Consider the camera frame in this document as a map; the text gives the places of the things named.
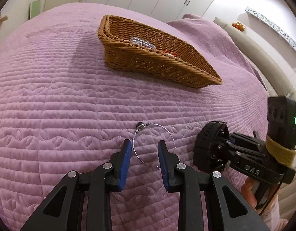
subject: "blue gripper pad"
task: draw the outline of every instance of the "blue gripper pad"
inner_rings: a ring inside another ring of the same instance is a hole
[[[130,159],[132,155],[132,143],[130,140],[125,140],[122,146],[122,150],[125,148],[125,155],[123,157],[123,161],[120,168],[120,181],[118,184],[118,188],[120,191],[125,187],[125,183],[127,181],[128,170],[130,166]]]
[[[165,190],[168,191],[169,190],[169,176],[168,176],[168,169],[167,169],[167,165],[166,165],[166,160],[164,157],[164,153],[163,152],[168,152],[167,148],[165,146],[162,148],[163,144],[161,143],[161,141],[158,143],[158,156],[159,156],[159,162],[160,162],[160,168],[161,168],[161,173],[162,173],[162,180],[163,180],[163,185],[165,187]]]

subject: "wicker basket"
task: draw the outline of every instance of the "wicker basket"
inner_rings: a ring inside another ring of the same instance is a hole
[[[218,73],[190,44],[159,29],[118,16],[102,18],[98,36],[105,48],[105,61],[111,68],[133,71],[192,88],[222,84]],[[139,37],[156,49],[130,41]],[[172,57],[163,52],[178,53]]]

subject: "bracelet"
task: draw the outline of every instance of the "bracelet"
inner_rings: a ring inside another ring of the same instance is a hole
[[[163,128],[163,129],[165,129],[165,130],[170,134],[170,136],[171,136],[172,139],[173,139],[173,142],[174,142],[174,153],[175,153],[175,150],[176,150],[177,148],[176,148],[175,141],[174,141],[174,138],[173,138],[172,134],[168,131],[168,129],[167,129],[166,127],[163,127],[162,125],[160,125],[160,124],[156,124],[156,123],[149,123],[149,122],[147,122],[147,123],[143,123],[143,122],[139,122],[139,123],[136,125],[136,131],[135,131],[135,134],[134,134],[133,139],[132,139],[132,147],[133,147],[133,150],[134,150],[134,153],[135,153],[136,157],[137,157],[137,158],[138,158],[143,164],[145,164],[146,166],[152,167],[152,166],[150,166],[149,164],[143,162],[143,161],[141,160],[141,158],[139,158],[139,156],[138,156],[137,153],[136,153],[135,147],[134,147],[134,140],[135,140],[135,136],[137,135],[137,133],[138,133],[139,131],[141,131],[142,129],[146,128],[146,127],[149,126],[149,125],[154,125],[154,126],[158,126],[158,127],[161,127],[161,128]]]

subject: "silver bolt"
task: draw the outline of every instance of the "silver bolt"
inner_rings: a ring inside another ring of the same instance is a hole
[[[178,169],[185,169],[186,168],[186,165],[184,163],[178,163],[177,164],[177,168]]]
[[[112,167],[112,164],[109,162],[103,164],[103,168],[105,169],[110,169],[111,167]]]
[[[68,173],[68,177],[70,177],[70,178],[73,178],[73,177],[75,177],[76,176],[76,171],[70,171],[69,173]]]
[[[212,173],[212,175],[213,175],[215,178],[220,178],[220,177],[222,176],[221,172],[219,172],[219,171],[214,171],[214,172]]]

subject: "pink blanket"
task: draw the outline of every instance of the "pink blanket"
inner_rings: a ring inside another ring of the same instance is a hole
[[[97,30],[114,14],[164,30],[192,44],[223,85],[201,90],[106,66]],[[182,162],[192,165],[196,135],[211,120],[264,138],[267,92],[229,36],[202,18],[168,24],[100,4],[71,3],[29,20],[0,45],[0,216],[19,230],[70,170],[87,172],[109,160],[139,121],[173,134]],[[158,164],[168,133],[144,129],[135,145]],[[161,172],[131,158],[125,191],[112,194],[113,229],[176,230],[178,194],[167,194]],[[245,177],[226,173],[240,188]]]

